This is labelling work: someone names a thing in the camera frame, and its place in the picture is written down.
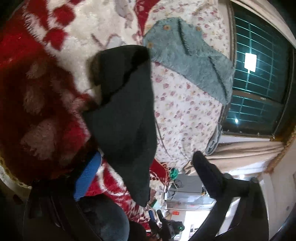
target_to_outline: ceiling light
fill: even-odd
[[[248,71],[255,72],[257,63],[257,55],[252,53],[246,53],[244,59],[244,68]]]

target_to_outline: light blue fuzzy cloth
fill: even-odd
[[[209,156],[212,155],[213,152],[216,150],[219,140],[222,134],[222,126],[220,123],[217,124],[214,134],[212,135],[211,139],[209,140],[207,147],[205,149],[205,155]]]
[[[143,39],[152,61],[179,73],[222,104],[231,100],[234,67],[203,39],[202,32],[181,18],[156,22]]]

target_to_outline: window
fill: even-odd
[[[233,4],[237,60],[224,132],[272,136],[287,103],[292,45],[275,28]]]

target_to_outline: pink floral pattern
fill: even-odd
[[[229,34],[226,32],[218,2],[213,0],[176,1],[160,0],[148,16],[144,34],[161,19],[180,17],[203,32],[204,41],[225,56],[230,55]]]
[[[158,20],[181,17],[203,32],[208,45],[229,56],[229,37],[217,4],[212,0],[160,0],[149,12],[144,34]],[[152,64],[152,81],[155,117],[161,134],[158,134],[155,158],[167,162],[168,167],[183,168],[195,151],[205,150],[217,125],[222,104],[157,62]]]
[[[155,117],[161,136],[155,158],[182,168],[195,151],[204,151],[222,104],[178,73],[152,63]]]

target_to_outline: beige curtain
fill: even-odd
[[[296,48],[296,39],[279,12],[267,0],[231,0],[275,27]]]
[[[215,164],[221,172],[229,172],[257,162],[275,158],[284,148],[282,142],[237,142],[219,144],[216,151],[206,156],[210,163]],[[184,167],[187,175],[197,175],[192,161]]]

